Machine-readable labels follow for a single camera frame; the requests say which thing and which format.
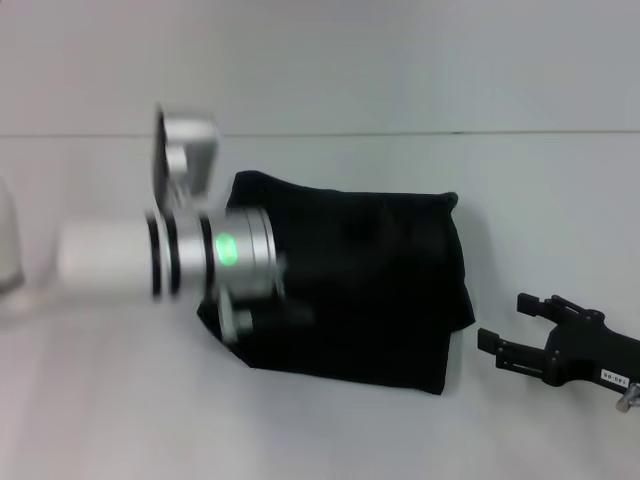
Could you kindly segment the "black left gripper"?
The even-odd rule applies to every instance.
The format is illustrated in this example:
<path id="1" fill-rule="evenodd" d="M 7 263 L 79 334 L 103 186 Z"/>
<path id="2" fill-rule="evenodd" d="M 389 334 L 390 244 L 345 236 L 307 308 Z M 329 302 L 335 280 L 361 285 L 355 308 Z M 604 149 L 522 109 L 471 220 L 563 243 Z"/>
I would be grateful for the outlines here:
<path id="1" fill-rule="evenodd" d="M 252 325 L 255 330 L 309 328 L 316 324 L 310 304 L 275 288 L 267 296 L 252 301 Z"/>

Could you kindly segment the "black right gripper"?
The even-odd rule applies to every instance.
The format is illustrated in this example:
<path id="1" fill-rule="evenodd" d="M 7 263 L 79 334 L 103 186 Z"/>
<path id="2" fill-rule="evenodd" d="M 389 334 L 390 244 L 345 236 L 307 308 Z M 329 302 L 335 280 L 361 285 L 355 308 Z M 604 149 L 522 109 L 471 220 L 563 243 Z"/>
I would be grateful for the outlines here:
<path id="1" fill-rule="evenodd" d="M 584 316 L 582 307 L 558 295 L 540 299 L 527 293 L 517 296 L 516 310 L 544 318 L 555 327 L 545 352 L 480 328 L 477 346 L 495 357 L 498 369 L 543 376 L 554 387 L 587 381 L 608 389 L 627 389 L 639 381 L 639 341 L 609 329 L 602 314 L 591 311 Z"/>

